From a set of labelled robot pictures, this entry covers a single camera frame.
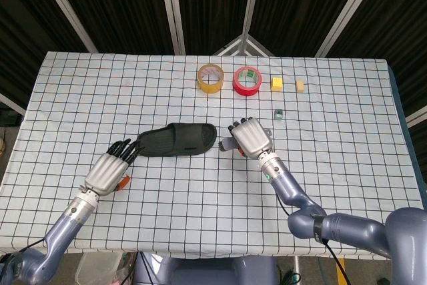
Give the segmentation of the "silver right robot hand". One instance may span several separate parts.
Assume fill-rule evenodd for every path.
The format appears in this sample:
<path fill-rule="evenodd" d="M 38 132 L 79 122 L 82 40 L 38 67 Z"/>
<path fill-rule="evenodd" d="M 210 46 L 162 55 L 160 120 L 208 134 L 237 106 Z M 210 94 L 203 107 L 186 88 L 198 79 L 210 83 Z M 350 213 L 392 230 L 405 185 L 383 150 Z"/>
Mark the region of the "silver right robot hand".
<path fill-rule="evenodd" d="M 262 153 L 273 150 L 272 139 L 255 117 L 235 121 L 230 132 L 247 158 L 256 160 Z"/>

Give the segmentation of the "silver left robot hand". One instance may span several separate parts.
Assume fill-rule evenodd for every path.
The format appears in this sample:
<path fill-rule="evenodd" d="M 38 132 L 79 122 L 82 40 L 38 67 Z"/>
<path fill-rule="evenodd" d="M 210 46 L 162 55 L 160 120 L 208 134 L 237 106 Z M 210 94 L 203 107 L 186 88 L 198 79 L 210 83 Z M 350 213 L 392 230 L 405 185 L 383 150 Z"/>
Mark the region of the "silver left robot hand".
<path fill-rule="evenodd" d="M 130 138 L 116 141 L 100 156 L 85 177 L 85 187 L 99 196 L 118 189 L 128 167 L 139 155 L 139 142 Z"/>

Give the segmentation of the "black rubber slipper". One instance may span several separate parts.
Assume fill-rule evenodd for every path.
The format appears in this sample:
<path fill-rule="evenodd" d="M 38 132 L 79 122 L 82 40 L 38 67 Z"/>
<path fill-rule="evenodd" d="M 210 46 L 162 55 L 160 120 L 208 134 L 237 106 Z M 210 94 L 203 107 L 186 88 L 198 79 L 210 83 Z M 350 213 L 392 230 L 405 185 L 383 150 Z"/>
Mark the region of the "black rubber slipper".
<path fill-rule="evenodd" d="M 194 156 L 206 153 L 215 143 L 217 129 L 210 123 L 170 123 L 138 136 L 139 156 Z"/>

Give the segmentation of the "red tape roll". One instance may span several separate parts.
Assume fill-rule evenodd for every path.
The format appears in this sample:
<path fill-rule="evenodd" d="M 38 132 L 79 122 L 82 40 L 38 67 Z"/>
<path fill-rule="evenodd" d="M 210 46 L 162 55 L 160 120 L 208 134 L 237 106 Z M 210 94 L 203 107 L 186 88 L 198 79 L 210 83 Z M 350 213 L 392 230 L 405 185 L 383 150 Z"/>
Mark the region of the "red tape roll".
<path fill-rule="evenodd" d="M 251 87 L 244 86 L 240 81 L 240 79 L 244 77 L 252 78 L 255 81 L 255 85 Z M 260 90 L 261 84 L 262 84 L 262 75 L 254 67 L 243 66 L 234 73 L 233 87 L 234 87 L 234 90 L 240 95 L 243 95 L 243 96 L 255 95 Z"/>

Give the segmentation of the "yellow clear tape roll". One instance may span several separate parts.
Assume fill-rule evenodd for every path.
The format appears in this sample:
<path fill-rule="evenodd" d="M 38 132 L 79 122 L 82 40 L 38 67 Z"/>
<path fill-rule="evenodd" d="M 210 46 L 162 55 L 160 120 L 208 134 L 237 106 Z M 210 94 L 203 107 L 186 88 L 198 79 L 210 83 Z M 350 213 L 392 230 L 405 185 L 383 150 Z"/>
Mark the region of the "yellow clear tape roll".
<path fill-rule="evenodd" d="M 203 78 L 205 76 L 214 75 L 218 80 L 213 84 L 206 83 Z M 205 64 L 197 71 L 197 83 L 199 88 L 205 93 L 216 93 L 224 84 L 224 71 L 216 64 Z"/>

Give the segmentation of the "white black-checked tablecloth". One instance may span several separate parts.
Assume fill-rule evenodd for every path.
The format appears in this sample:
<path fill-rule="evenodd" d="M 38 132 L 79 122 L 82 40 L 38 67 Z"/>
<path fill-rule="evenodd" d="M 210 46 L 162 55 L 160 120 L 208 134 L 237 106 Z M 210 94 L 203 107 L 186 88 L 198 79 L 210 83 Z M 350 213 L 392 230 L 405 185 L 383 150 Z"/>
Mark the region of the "white black-checked tablecloth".
<path fill-rule="evenodd" d="M 197 83 L 209 63 L 224 71 L 216 93 Z M 262 75 L 253 96 L 234 90 L 243 66 Z M 273 77 L 283 78 L 282 91 L 271 90 Z M 271 131 L 276 153 L 328 214 L 384 222 L 398 208 L 427 206 L 383 59 L 49 52 L 0 185 L 0 254 L 37 244 L 113 142 L 173 122 L 210 123 L 222 140 L 243 117 Z M 236 150 L 213 145 L 198 156 L 139 157 L 127 175 L 129 184 L 100 199 L 70 250 L 188 258 L 325 253 L 291 234 L 293 207 L 280 206 L 256 161 Z"/>

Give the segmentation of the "white triangular screen foot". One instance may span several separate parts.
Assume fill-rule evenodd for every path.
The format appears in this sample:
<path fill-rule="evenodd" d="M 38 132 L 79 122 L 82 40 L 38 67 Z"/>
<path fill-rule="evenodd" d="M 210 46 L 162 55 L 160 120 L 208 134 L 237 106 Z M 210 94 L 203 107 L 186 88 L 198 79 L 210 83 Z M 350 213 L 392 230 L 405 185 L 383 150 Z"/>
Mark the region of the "white triangular screen foot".
<path fill-rule="evenodd" d="M 248 56 L 248 57 L 273 57 L 274 54 L 264 47 L 259 41 L 248 35 L 240 35 L 220 47 L 214 55 L 219 56 Z"/>

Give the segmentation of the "grey robot torso base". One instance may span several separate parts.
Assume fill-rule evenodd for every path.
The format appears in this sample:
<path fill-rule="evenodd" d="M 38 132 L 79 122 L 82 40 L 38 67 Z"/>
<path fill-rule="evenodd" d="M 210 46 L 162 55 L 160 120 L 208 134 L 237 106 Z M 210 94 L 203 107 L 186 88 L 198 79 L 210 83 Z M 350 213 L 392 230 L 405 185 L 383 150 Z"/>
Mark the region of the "grey robot torso base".
<path fill-rule="evenodd" d="M 133 285 L 277 285 L 273 256 L 170 258 L 140 252 Z"/>

